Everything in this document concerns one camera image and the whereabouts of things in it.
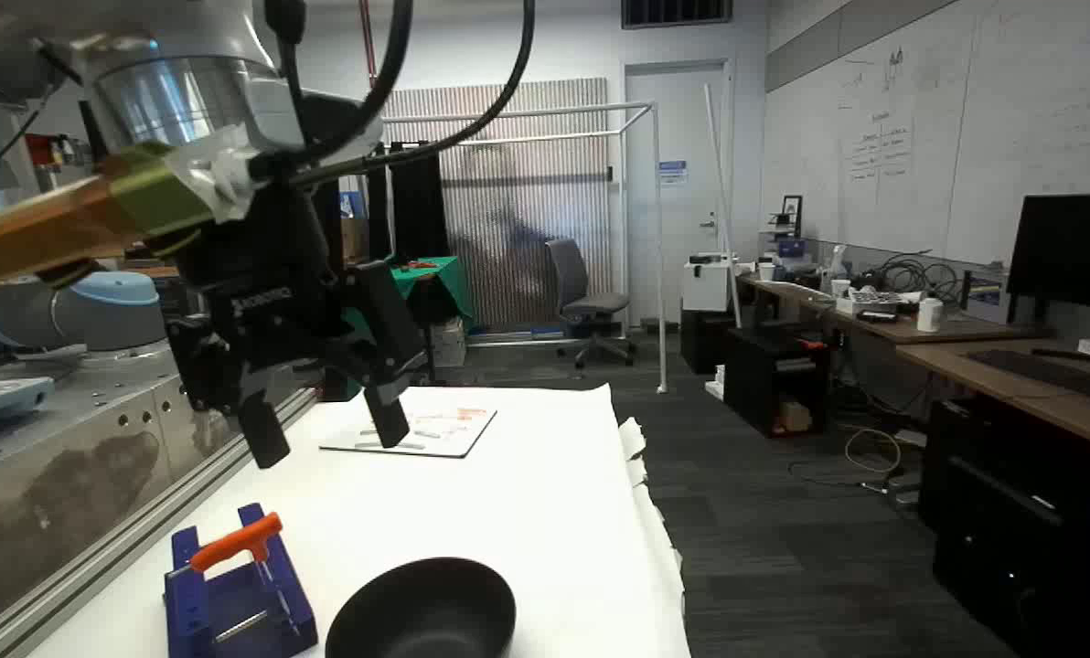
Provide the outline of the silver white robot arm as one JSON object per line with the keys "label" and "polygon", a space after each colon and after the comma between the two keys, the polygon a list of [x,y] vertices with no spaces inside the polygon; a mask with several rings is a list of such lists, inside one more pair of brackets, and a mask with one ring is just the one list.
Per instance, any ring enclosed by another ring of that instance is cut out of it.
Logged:
{"label": "silver white robot arm", "polygon": [[0,42],[63,64],[105,145],[89,178],[0,213],[0,282],[72,282],[142,245],[203,296],[166,321],[192,403],[236,419],[265,469],[291,453],[282,380],[361,397],[378,440],[402,441],[415,319],[389,268],[341,252],[316,193],[395,90],[411,20],[395,0],[367,97],[313,123],[303,0],[0,0]]}

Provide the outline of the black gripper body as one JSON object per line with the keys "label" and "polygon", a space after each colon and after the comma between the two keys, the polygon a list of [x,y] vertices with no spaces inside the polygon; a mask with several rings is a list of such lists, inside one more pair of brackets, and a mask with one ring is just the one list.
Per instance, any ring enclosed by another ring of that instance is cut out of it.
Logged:
{"label": "black gripper body", "polygon": [[275,376],[299,384],[392,384],[423,360],[422,330],[389,263],[344,263],[316,196],[275,181],[239,223],[208,223],[177,257],[203,296],[167,321],[197,409],[236,414]]}

